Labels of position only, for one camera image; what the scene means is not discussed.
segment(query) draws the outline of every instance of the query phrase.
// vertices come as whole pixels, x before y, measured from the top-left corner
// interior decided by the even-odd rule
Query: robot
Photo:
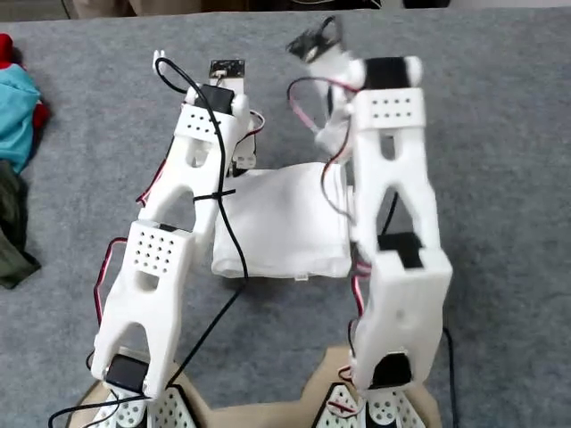
[[[330,27],[335,27],[333,35],[328,35]],[[413,426],[399,416],[398,400],[430,372],[452,273],[440,245],[436,199],[426,172],[425,103],[418,87],[422,64],[416,57],[354,58],[344,49],[341,24],[334,17],[302,33],[288,49],[305,65],[326,105],[327,124],[316,130],[316,143],[336,161],[352,162],[351,237],[362,260],[361,273],[369,277],[369,297],[366,305],[361,303],[349,364],[340,370],[340,375],[350,374],[343,378],[359,398],[341,403],[346,386],[334,384],[314,426],[329,426],[332,416],[350,421],[346,426],[351,427]],[[155,53],[157,70],[162,56]],[[143,397],[136,403],[146,408],[146,426],[159,426],[153,412],[168,387],[180,332],[181,293],[211,239],[222,197],[220,180],[255,166],[255,124],[244,93],[244,63],[216,62],[210,84],[201,89],[216,123],[195,89],[182,91],[185,99],[171,147],[131,225],[95,337],[91,374],[116,397]],[[224,152],[231,156],[221,151],[219,132]],[[381,150],[387,138],[393,139],[393,159]],[[377,214],[391,187],[410,213],[413,231],[379,236]],[[192,232],[162,223],[165,212],[187,191],[195,200]],[[145,329],[148,357],[119,344],[133,324]],[[145,426],[140,425],[143,414],[117,416],[116,422],[126,428]],[[414,426],[422,426],[416,423],[415,418]]]

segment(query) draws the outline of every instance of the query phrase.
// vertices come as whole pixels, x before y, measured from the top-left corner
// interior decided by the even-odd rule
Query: perforated plate
[[[232,136],[234,130],[238,127],[238,120],[234,116],[216,111],[214,112],[214,116],[216,116],[218,120],[220,132],[224,140]],[[190,104],[185,104],[182,108],[177,127],[175,128],[175,136],[195,138],[210,143],[218,142],[214,125],[206,109],[194,107]]]
[[[186,242],[191,237],[184,230],[169,232],[159,229],[153,222],[135,221],[129,232],[125,260],[147,274],[167,276],[171,270],[178,268]]]
[[[147,426],[153,428],[199,428],[185,399],[176,387],[168,388],[164,396],[149,408]]]
[[[347,387],[343,383],[334,383],[325,398],[320,414],[313,423],[313,428],[358,428],[357,416],[341,417],[335,407],[327,404],[328,401],[335,401],[347,407],[357,407]]]
[[[357,407],[354,398],[343,383],[334,383],[327,394],[320,413],[313,423],[313,428],[426,428],[406,395],[398,392],[380,392],[375,399],[368,401],[356,416],[342,417],[329,406],[329,401],[336,401],[348,407]]]
[[[109,394],[106,401],[114,401],[115,397]],[[102,421],[99,424],[93,425],[95,428],[115,428],[119,426],[121,428],[135,428],[143,420],[145,415],[145,403],[143,401],[132,401],[129,403],[123,403],[120,405],[119,409],[115,412],[117,405],[111,405],[106,407],[101,407],[99,412],[95,415],[92,422],[102,421],[110,413],[113,416],[109,419]]]
[[[357,129],[414,128],[426,125],[422,89],[362,91],[353,101]]]

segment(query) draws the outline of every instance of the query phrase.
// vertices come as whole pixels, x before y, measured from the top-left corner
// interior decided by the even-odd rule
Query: brown cardboard piece
[[[178,378],[178,383],[185,390],[202,428],[311,428],[331,383],[340,382],[337,369],[346,364],[347,355],[346,347],[328,348],[298,401],[211,409],[184,374]],[[103,402],[108,395],[109,391],[101,383],[95,383],[80,404]],[[436,401],[424,386],[408,390],[406,395],[426,428],[442,428]],[[96,412],[97,410],[76,412],[67,426],[82,428],[93,421]]]

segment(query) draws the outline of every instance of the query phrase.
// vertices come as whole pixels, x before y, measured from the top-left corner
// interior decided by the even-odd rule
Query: gray carpet
[[[252,107],[268,120],[260,167],[277,168],[322,158],[284,97],[302,75],[285,44],[321,18],[3,25],[54,117],[24,174],[29,251],[44,267],[0,290],[1,426],[46,426],[92,382],[84,367],[96,332],[91,287],[107,242],[136,217],[134,199],[179,112],[179,96],[151,71],[153,49],[167,49],[196,78],[211,58],[245,58]],[[358,55],[425,61],[429,172],[455,269],[445,319],[457,343],[463,427],[571,426],[569,22],[569,9],[345,15]],[[189,207],[181,202],[172,222],[190,227]],[[406,222],[398,209],[394,230]],[[192,276],[178,358],[235,286],[207,265]],[[296,399],[353,315],[346,281],[254,280],[187,373],[215,407]],[[442,346],[428,387],[451,426],[447,363]]]

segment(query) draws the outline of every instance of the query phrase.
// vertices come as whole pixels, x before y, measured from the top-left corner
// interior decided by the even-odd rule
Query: black cable
[[[70,15],[70,10],[68,9],[68,5],[65,3],[65,0],[60,0],[60,2],[62,3],[62,8],[63,11],[65,12],[65,16],[67,16],[68,20],[70,20],[71,15]]]
[[[113,397],[115,397],[115,399],[119,399],[119,396],[115,393],[114,390],[111,390],[111,394],[113,394]],[[92,426],[102,424],[103,422],[111,419],[113,417],[113,415],[115,415],[117,413],[117,411],[119,410],[119,406],[120,406],[120,404],[118,404],[117,407],[106,417],[99,419],[98,421],[93,421],[92,423],[89,423],[89,424],[83,426],[83,428],[90,428]]]
[[[352,327],[353,323],[358,320],[358,318],[352,318],[347,325],[347,341],[349,342],[349,348],[351,349],[351,355],[353,355],[353,357],[356,357],[357,354],[355,354],[355,347],[353,346]]]
[[[105,401],[103,403],[81,404],[79,406],[63,408],[62,410],[59,410],[50,416],[47,421],[47,427],[54,428],[54,420],[62,415],[67,415],[68,413],[74,413],[80,410],[89,410],[92,408],[114,406],[123,403],[129,403],[130,401],[139,401],[141,399],[147,399],[147,397],[144,395],[136,395],[135,397],[127,397],[126,399],[116,399],[114,401]]]
[[[86,358],[86,367],[87,370],[91,371],[91,362],[89,361],[91,359],[91,357],[93,357],[93,354],[95,354],[95,350],[92,350],[91,352],[89,352],[89,355],[87,355]]]
[[[386,215],[385,224],[383,225],[383,230],[381,230],[381,236],[386,235],[389,230],[389,225],[393,220],[394,210],[396,210],[396,203],[399,201],[399,193],[394,192],[393,201],[391,202],[391,208],[389,208],[389,213]]]
[[[458,401],[456,400],[456,376],[454,374],[454,342],[448,327],[443,327],[444,336],[448,342],[448,367],[450,370],[450,403],[452,410],[452,426],[454,428],[460,427],[458,415]]]
[[[182,362],[182,364],[180,365],[180,367],[178,368],[178,370],[175,372],[175,374],[170,378],[169,382],[167,383],[167,387],[171,386],[176,379],[180,376],[180,374],[184,371],[185,367],[188,365],[188,363],[191,361],[191,359],[194,357],[194,355],[196,354],[196,352],[198,352],[198,350],[200,349],[200,347],[203,345],[204,341],[206,341],[206,339],[208,338],[209,334],[211,333],[211,331],[214,329],[214,327],[216,326],[216,324],[222,319],[222,317],[224,317],[224,315],[226,314],[226,312],[230,309],[230,307],[232,306],[232,304],[236,301],[236,299],[238,298],[238,296],[242,293],[242,291],[244,290],[248,278],[249,278],[249,274],[248,274],[248,266],[246,264],[246,259],[244,256],[244,252],[242,251],[242,247],[240,246],[240,243],[238,242],[238,240],[236,239],[236,235],[234,234],[234,231],[232,230],[232,226],[230,225],[230,222],[228,221],[228,215],[226,213],[226,210],[224,209],[224,204],[222,202],[222,195],[224,194],[224,176],[225,176],[225,166],[226,166],[226,148],[224,147],[224,140],[222,137],[222,132],[220,131],[219,128],[219,124],[218,124],[218,120],[216,119],[216,115],[214,114],[214,111],[212,110],[212,107],[210,105],[210,103],[208,102],[208,99],[206,98],[206,96],[204,95],[203,91],[201,90],[201,88],[196,84],[196,82],[194,82],[190,76],[188,76],[177,64],[175,64],[173,61],[171,61],[168,58],[158,58],[155,62],[154,62],[154,67],[157,70],[157,74],[159,75],[159,77],[161,78],[161,80],[171,89],[177,91],[177,92],[181,92],[182,90],[180,88],[177,88],[176,86],[174,86],[173,84],[171,84],[169,82],[169,80],[167,78],[165,78],[162,73],[160,72],[159,66],[161,65],[161,63],[164,62],[167,65],[169,65],[174,71],[176,71],[178,73],[178,75],[183,78],[190,87],[192,87],[194,89],[194,91],[196,92],[196,94],[201,98],[201,100],[203,101],[204,104],[204,109],[206,109],[206,111],[208,112],[208,115],[210,116],[212,125],[214,126],[214,132],[216,133],[216,137],[218,138],[218,142],[219,142],[219,148],[220,148],[220,170],[219,170],[219,182],[218,182],[218,191],[216,193],[214,193],[212,195],[212,199],[216,199],[219,205],[219,209],[220,209],[220,215],[222,216],[222,221],[224,221],[224,226],[226,227],[227,231],[228,231],[228,235],[230,236],[230,239],[232,240],[232,243],[234,244],[234,246],[236,247],[236,251],[238,251],[238,256],[240,257],[240,262],[242,263],[242,270],[244,271],[244,280],[241,283],[240,287],[238,287],[238,289],[234,292],[234,294],[232,295],[232,297],[230,297],[230,299],[226,302],[226,304],[222,307],[222,309],[220,310],[220,312],[218,313],[218,315],[212,319],[211,323],[208,325],[208,327],[206,327],[206,330],[204,331],[203,335],[200,337],[200,339],[198,340],[198,342],[196,343],[196,345],[191,349],[191,351],[188,353],[188,355],[186,356],[186,358],[184,359],[184,361]]]

